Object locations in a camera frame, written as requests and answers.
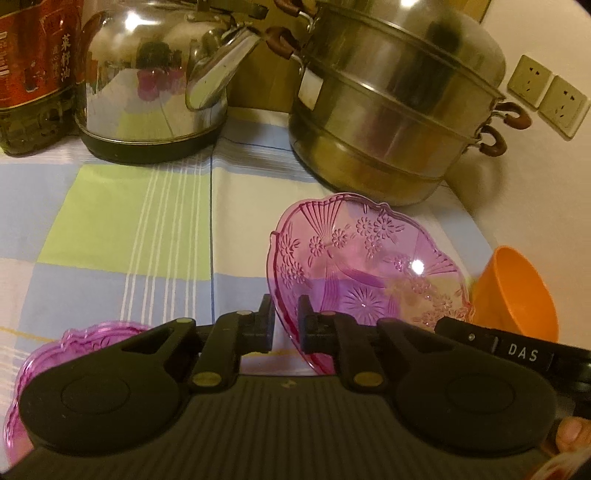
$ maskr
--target metal screw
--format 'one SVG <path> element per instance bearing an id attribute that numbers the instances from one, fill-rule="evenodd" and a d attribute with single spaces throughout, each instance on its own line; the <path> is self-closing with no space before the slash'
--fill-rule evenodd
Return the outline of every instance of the metal screw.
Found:
<path id="1" fill-rule="evenodd" d="M 384 378 L 377 372 L 359 372 L 353 381 L 360 387 L 379 387 L 384 383 Z"/>
<path id="2" fill-rule="evenodd" d="M 215 372 L 199 372 L 193 375 L 193 383 L 198 387 L 215 387 L 222 381 L 222 376 Z"/>

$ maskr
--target white wall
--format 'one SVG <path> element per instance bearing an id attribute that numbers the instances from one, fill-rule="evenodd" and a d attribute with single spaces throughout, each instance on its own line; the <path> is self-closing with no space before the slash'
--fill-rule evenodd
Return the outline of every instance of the white wall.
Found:
<path id="1" fill-rule="evenodd" d="M 591 96 L 591 17 L 574 0 L 492 0 L 482 25 L 505 53 L 503 92 L 525 53 Z M 591 114 L 571 141 L 532 117 L 521 132 L 495 119 L 507 153 L 473 149 L 449 183 L 492 246 L 512 245 L 538 268 L 561 341 L 591 349 Z"/>

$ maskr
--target pot lid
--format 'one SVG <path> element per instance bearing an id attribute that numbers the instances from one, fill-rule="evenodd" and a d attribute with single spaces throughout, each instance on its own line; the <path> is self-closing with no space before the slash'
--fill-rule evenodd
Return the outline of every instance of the pot lid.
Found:
<path id="1" fill-rule="evenodd" d="M 319 3 L 346 9 L 420 39 L 442 57 L 459 62 L 495 88 L 505 76 L 505 56 L 497 42 L 478 22 L 442 0 L 319 0 Z"/>

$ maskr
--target pink dish rim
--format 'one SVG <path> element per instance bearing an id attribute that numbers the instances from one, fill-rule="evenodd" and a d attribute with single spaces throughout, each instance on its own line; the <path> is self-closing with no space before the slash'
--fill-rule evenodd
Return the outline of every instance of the pink dish rim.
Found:
<path id="1" fill-rule="evenodd" d="M 425 235 L 425 237 L 429 241 L 429 244 L 436 252 L 438 252 L 439 254 L 442 254 L 442 255 L 446 255 L 443 251 L 441 251 L 437 247 L 435 240 L 433 240 L 433 237 L 431 237 L 429 232 L 427 232 L 427 230 L 425 230 L 425 228 L 420 223 L 418 223 L 416 220 L 410 218 L 408 215 L 405 215 L 403 213 L 395 212 L 394 210 L 392 210 L 392 207 L 385 202 L 375 203 L 374 201 L 368 199 L 367 197 L 365 197 L 363 195 L 359 195 L 358 193 L 334 193 L 334 194 L 328 195 L 328 196 L 321 198 L 321 199 L 299 200 L 298 202 L 291 205 L 285 212 L 283 212 L 283 214 L 279 218 L 279 221 L 277 222 L 277 227 L 275 227 L 275 229 L 269 235 L 270 246 L 269 246 L 269 251 L 267 253 L 267 285 L 269 288 L 269 293 L 271 293 L 271 297 L 273 298 L 273 301 L 275 303 L 275 309 L 277 311 L 277 314 L 279 316 L 281 324 L 283 325 L 283 328 L 287 332 L 287 335 L 290 337 L 290 340 L 295 345 L 295 347 L 299 351 L 300 355 L 312 367 L 314 372 L 319 375 L 326 375 L 329 372 L 325 371 L 322 368 L 322 366 L 320 365 L 320 362 L 314 361 L 317 354 L 306 355 L 304 352 L 301 351 L 299 339 L 296 338 L 296 334 L 294 333 L 294 332 L 298 332 L 298 326 L 294 323 L 293 319 L 287 313 L 287 309 L 285 308 L 285 304 L 283 303 L 283 299 L 281 298 L 281 295 L 277 289 L 277 276 L 275 275 L 275 269 L 277 266 L 276 265 L 276 258 L 277 258 L 277 253 L 278 253 L 277 239 L 281 235 L 281 233 L 282 233 L 283 229 L 285 228 L 285 226 L 287 225 L 288 221 L 299 210 L 301 205 L 305 204 L 306 202 L 325 202 L 325 201 L 330 201 L 332 199 L 335 199 L 335 200 L 341 199 L 346 202 L 353 201 L 353 202 L 368 205 L 372 209 L 383 209 L 386 211 L 386 213 L 388 215 L 390 215 L 398 220 L 407 222 L 410 225 L 412 225 L 413 227 L 417 228 L 423 235 Z M 462 283 L 462 286 L 466 287 L 466 279 L 464 278 L 462 271 L 448 255 L 446 255 L 446 256 L 448 257 L 449 261 L 454 265 L 454 267 L 456 267 L 457 274 L 458 274 L 459 280 Z"/>
<path id="2" fill-rule="evenodd" d="M 35 365 L 43 363 L 43 360 L 45 360 L 51 355 L 54 355 L 57 352 L 66 353 L 68 347 L 73 343 L 85 343 L 91 341 L 89 340 L 89 338 L 92 336 L 100 337 L 101 330 L 106 330 L 104 335 L 105 337 L 108 336 L 109 332 L 117 329 L 136 330 L 137 335 L 139 333 L 145 332 L 149 328 L 150 327 L 147 325 L 142 325 L 136 322 L 102 322 L 83 330 L 68 329 L 63 333 L 61 339 L 45 343 L 41 345 L 38 349 L 34 350 L 23 362 L 17 373 L 17 377 L 14 382 L 14 388 L 12 391 L 12 401 L 7 409 L 6 417 L 4 420 L 2 436 L 4 439 L 4 449 L 7 453 L 9 461 L 12 458 L 11 443 L 16 435 L 14 429 L 17 425 L 17 422 L 20 420 L 20 417 L 18 415 L 19 392 L 22 391 L 26 387 L 26 384 L 28 384 L 28 382 L 33 378 L 33 376 L 29 378 L 29 375 L 27 375 L 29 370 L 35 368 Z"/>

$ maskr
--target kettle spout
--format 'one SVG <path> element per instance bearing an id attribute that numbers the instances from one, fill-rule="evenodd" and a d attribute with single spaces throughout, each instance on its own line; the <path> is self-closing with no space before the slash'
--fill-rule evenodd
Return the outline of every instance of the kettle spout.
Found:
<path id="1" fill-rule="evenodd" d="M 205 65 L 196 65 L 190 73 L 185 103 L 191 110 L 210 108 L 236 73 L 240 62 L 261 41 L 253 27 L 240 27 L 227 33 L 223 44 Z"/>

